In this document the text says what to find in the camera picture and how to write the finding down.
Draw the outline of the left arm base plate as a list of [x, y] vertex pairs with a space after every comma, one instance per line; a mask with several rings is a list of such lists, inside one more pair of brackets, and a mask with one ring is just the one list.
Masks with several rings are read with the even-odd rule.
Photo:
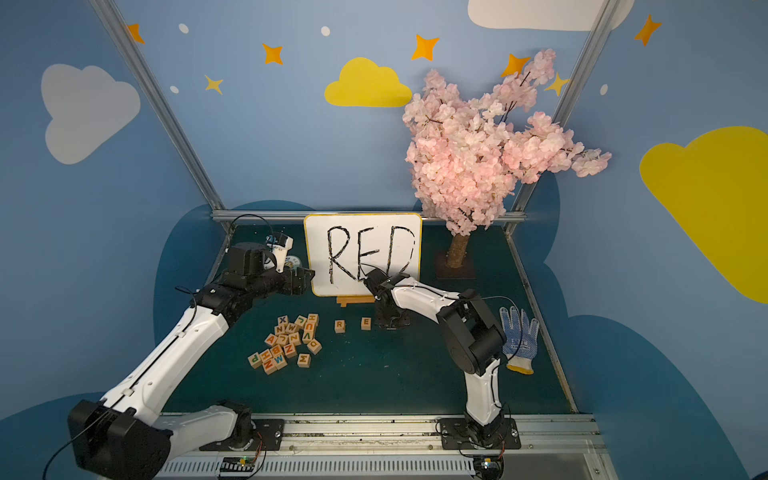
[[234, 442], [234, 448], [241, 451], [279, 451], [285, 429], [284, 419], [251, 418], [245, 421]]

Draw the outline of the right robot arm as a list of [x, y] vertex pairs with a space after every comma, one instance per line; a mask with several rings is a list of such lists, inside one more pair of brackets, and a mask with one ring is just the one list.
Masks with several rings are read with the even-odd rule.
[[464, 372], [465, 441], [481, 448], [504, 445], [511, 423], [504, 419], [498, 395], [498, 368], [507, 337], [483, 298], [472, 289], [445, 291], [374, 266], [363, 283], [374, 297], [377, 326], [404, 328], [416, 313], [440, 327], [451, 359]]

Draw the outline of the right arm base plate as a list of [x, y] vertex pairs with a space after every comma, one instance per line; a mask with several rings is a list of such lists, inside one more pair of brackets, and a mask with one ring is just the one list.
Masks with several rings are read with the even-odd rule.
[[469, 417], [437, 420], [436, 432], [444, 450], [519, 450], [520, 434], [514, 419], [500, 414], [488, 425]]

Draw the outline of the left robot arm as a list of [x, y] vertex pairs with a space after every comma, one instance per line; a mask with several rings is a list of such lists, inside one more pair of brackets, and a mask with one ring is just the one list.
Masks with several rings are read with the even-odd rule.
[[108, 479], [152, 479], [168, 460], [202, 446], [257, 445], [252, 411], [244, 405], [222, 401], [171, 420], [162, 420], [161, 412], [192, 367], [255, 300], [301, 295], [314, 275], [300, 267], [226, 272], [194, 293], [179, 323], [133, 372], [99, 401], [82, 400], [70, 411], [77, 466]]

